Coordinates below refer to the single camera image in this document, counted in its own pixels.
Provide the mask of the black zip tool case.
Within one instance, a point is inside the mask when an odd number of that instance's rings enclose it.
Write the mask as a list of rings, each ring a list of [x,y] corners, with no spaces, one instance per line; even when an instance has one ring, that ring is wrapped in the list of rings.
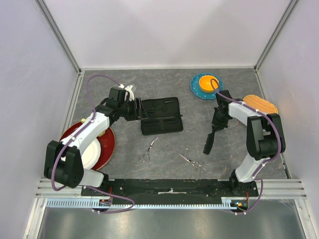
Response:
[[[183,131],[182,115],[180,114],[177,97],[142,100],[147,109],[152,108],[152,118],[147,119],[144,111],[141,119],[143,135],[157,135]]]

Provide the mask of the long black toothed comb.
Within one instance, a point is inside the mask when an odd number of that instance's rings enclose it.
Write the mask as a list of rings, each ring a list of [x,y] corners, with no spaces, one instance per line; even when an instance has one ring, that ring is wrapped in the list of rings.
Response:
[[[204,150],[203,150],[203,153],[206,155],[209,155],[211,150],[212,150],[216,130],[217,130],[217,128],[215,126],[212,126],[212,132],[210,134],[208,134],[208,136],[207,136],[206,143],[205,143]]]

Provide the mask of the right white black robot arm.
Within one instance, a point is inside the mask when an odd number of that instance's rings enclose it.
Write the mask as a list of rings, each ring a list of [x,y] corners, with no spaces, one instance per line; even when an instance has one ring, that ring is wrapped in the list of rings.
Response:
[[[242,100],[233,99],[228,90],[216,93],[218,107],[214,109],[212,132],[207,136],[203,153],[211,152],[217,131],[228,127],[230,119],[237,119],[246,126],[247,155],[241,165],[231,173],[228,190],[234,196],[246,191],[246,184],[270,161],[286,149],[281,118],[278,113],[268,114],[255,109]]]

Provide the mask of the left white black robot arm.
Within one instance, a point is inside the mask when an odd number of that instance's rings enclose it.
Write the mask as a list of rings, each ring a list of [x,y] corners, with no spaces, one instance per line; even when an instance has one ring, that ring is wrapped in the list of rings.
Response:
[[[46,149],[44,176],[54,191],[65,187],[91,186],[99,196],[109,192],[104,174],[83,166],[82,155],[87,147],[114,122],[142,118],[142,102],[134,96],[134,85],[112,87],[109,96],[93,107],[93,112],[72,134],[61,141],[51,141]]]

